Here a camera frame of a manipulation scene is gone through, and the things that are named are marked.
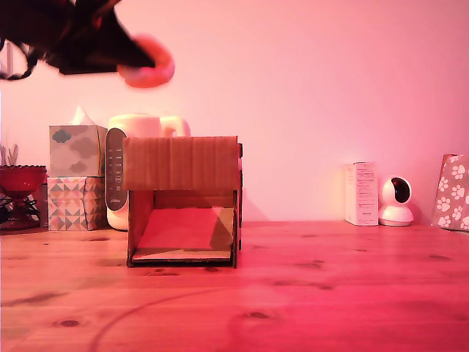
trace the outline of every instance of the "geometric pattern tissue box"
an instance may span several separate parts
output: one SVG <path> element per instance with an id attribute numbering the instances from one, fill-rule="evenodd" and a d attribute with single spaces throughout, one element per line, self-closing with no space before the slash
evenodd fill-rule
<path id="1" fill-rule="evenodd" d="M 104 177 L 49 177 L 50 231 L 90 231 L 107 225 Z"/>

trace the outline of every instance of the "cardboard tunnel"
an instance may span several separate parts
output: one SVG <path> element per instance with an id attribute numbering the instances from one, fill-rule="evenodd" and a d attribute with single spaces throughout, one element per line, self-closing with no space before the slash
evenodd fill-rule
<path id="1" fill-rule="evenodd" d="M 237 137 L 126 138 L 128 266 L 224 262 L 241 247 Z"/>

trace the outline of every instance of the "red glass bowl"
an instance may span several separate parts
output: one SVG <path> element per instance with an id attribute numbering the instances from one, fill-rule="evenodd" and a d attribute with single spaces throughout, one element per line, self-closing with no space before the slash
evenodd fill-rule
<path id="1" fill-rule="evenodd" d="M 0 188 L 8 197 L 26 198 L 45 181 L 45 166 L 0 166 Z"/>

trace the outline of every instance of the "wooden tabletop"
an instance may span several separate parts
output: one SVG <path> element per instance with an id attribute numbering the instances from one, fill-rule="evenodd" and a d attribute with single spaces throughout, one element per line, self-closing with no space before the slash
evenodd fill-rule
<path id="1" fill-rule="evenodd" d="M 127 268 L 127 233 L 1 237 L 1 350 L 469 351 L 469 236 L 246 223 L 238 269 Z"/>

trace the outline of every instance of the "white camera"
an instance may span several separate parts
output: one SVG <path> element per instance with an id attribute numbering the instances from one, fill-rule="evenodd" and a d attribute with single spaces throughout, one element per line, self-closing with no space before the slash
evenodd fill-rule
<path id="1" fill-rule="evenodd" d="M 412 197 L 412 187 L 403 177 L 390 177 L 381 191 L 382 205 L 378 214 L 380 224 L 407 226 L 413 221 L 412 211 L 406 206 Z"/>

